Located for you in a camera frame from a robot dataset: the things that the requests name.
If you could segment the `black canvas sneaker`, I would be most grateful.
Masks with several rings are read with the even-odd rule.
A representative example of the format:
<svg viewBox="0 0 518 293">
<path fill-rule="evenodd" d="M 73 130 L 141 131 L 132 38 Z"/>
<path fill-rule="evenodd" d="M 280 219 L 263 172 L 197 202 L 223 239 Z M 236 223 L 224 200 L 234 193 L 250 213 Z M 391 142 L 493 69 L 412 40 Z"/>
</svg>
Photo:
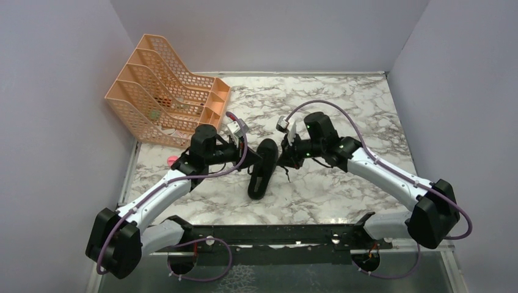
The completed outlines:
<svg viewBox="0 0 518 293">
<path fill-rule="evenodd" d="M 247 188 L 247 194 L 253 200 L 260 200 L 266 194 L 279 159 L 278 145 L 270 138 L 264 139 L 257 148 L 257 154 L 261 161 L 254 164 Z"/>
</svg>

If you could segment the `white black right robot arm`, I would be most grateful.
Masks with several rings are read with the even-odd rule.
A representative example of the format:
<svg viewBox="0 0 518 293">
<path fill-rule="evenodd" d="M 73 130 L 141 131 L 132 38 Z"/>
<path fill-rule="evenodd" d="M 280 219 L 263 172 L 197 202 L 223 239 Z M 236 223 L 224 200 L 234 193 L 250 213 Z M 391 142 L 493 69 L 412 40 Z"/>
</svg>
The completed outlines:
<svg viewBox="0 0 518 293">
<path fill-rule="evenodd" d="M 284 133 L 278 166 L 300 169 L 307 159 L 321 158 L 329 168 L 359 176 L 396 198 L 407 210 L 364 217 L 352 232 L 356 246 L 368 248 L 385 238 L 413 239 L 434 249 L 447 238 L 460 219 L 452 207 L 456 201 L 451 184 L 432 182 L 412 175 L 373 155 L 361 141 L 340 137 L 329 116 L 314 112 L 304 118 L 309 139 L 302 139 L 296 126 L 280 117 L 276 128 Z"/>
</svg>

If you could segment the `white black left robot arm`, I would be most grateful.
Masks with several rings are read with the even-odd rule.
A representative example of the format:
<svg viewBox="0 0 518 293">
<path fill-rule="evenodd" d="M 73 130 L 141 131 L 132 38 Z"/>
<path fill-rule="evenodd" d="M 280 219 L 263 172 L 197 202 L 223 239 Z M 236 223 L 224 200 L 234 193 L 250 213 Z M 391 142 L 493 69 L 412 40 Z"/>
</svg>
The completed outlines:
<svg viewBox="0 0 518 293">
<path fill-rule="evenodd" d="M 179 223 L 151 223 L 203 180 L 227 176 L 260 160 L 248 146 L 248 126 L 242 119 L 237 118 L 227 128 L 229 140 L 217 144 L 220 137 L 214 126 L 198 126 L 188 150 L 151 189 L 121 208 L 104 208 L 96 215 L 86 256 L 95 262 L 97 274 L 110 273 L 123 279 L 143 255 L 168 245 L 179 251 L 189 248 L 192 234 Z"/>
</svg>

